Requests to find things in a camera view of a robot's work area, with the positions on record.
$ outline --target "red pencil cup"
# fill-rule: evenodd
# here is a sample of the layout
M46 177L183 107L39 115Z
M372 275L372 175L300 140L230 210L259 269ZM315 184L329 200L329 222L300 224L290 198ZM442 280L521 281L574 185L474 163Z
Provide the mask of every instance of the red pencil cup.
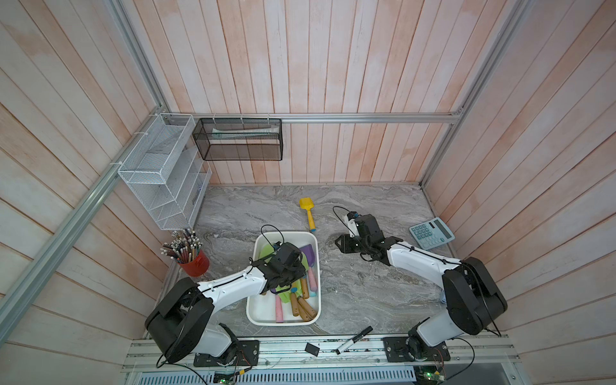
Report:
M186 274L191 277L199 277L205 274L209 268L209 259L205 256L203 250L199 251L199 255L195 258L194 261L191 261L187 264L180 264Z

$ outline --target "black wire mesh basket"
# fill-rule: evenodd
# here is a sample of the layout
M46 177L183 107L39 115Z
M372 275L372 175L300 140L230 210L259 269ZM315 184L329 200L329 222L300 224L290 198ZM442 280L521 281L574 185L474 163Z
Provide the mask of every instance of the black wire mesh basket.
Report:
M282 160L282 121L201 118L193 139L204 160Z

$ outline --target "yellow toy shovel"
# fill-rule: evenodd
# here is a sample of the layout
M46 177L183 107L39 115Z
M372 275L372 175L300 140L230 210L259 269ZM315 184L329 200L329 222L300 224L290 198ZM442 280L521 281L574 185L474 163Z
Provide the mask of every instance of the yellow toy shovel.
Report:
M314 207L314 203L310 198L301 198L299 200L299 207L306 210L308 213L308 224L310 225L310 231L314 232L317 230L316 226L314 226L314 219L312 218L312 213L310 209Z

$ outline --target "metal vent grille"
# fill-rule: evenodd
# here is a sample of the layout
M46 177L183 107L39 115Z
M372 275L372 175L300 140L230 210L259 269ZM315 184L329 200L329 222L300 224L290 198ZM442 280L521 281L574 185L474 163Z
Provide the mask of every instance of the metal vent grille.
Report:
M198 371L208 384L214 373ZM413 367L386 368L324 368L324 369L253 369L238 376L238 384L309 385L309 384L378 384L409 383L416 381ZM139 385L203 384L192 372L143 373Z

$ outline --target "wooden wall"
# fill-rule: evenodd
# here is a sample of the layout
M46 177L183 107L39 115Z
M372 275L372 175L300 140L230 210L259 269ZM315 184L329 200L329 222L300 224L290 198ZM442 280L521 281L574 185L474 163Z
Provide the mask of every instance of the wooden wall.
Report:
M0 296L155 105L104 2L0 2ZM119 185L0 348L0 383L114 382L168 237Z
M513 0L124 0L172 111L456 110ZM212 183L418 181L448 125L284 125Z
M535 384L616 381L615 20L614 0L536 2L426 187Z

